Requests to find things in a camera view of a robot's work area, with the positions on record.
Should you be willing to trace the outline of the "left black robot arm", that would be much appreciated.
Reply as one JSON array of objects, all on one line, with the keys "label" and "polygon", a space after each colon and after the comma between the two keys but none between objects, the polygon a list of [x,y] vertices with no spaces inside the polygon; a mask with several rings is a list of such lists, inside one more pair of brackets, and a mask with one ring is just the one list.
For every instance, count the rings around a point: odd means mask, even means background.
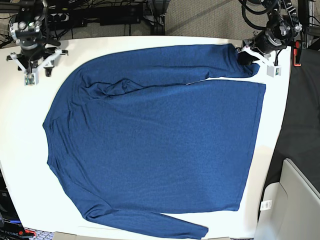
[{"label": "left black robot arm", "polygon": [[[282,50],[290,46],[297,35],[302,31],[296,8],[290,0],[251,0],[254,5],[261,5],[264,10],[250,8],[246,0],[241,0],[241,14],[245,23],[259,32],[250,39],[242,41],[242,47],[238,50],[238,62],[241,65],[250,65],[258,60],[268,60],[272,52],[275,52],[273,66],[279,65],[279,55]],[[267,15],[265,26],[252,23],[247,12],[253,15]]]}]

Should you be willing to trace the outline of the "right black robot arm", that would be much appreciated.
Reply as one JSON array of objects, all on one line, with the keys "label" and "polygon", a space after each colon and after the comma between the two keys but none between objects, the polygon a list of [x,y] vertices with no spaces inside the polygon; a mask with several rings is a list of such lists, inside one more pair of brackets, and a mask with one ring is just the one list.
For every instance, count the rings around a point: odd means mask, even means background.
[{"label": "right black robot arm", "polygon": [[36,85],[41,69],[51,77],[55,60],[68,51],[61,49],[61,43],[50,37],[46,0],[21,0],[17,3],[17,14],[9,23],[9,34],[20,47],[20,53],[12,52],[7,61],[14,61],[23,72],[25,85]]}]

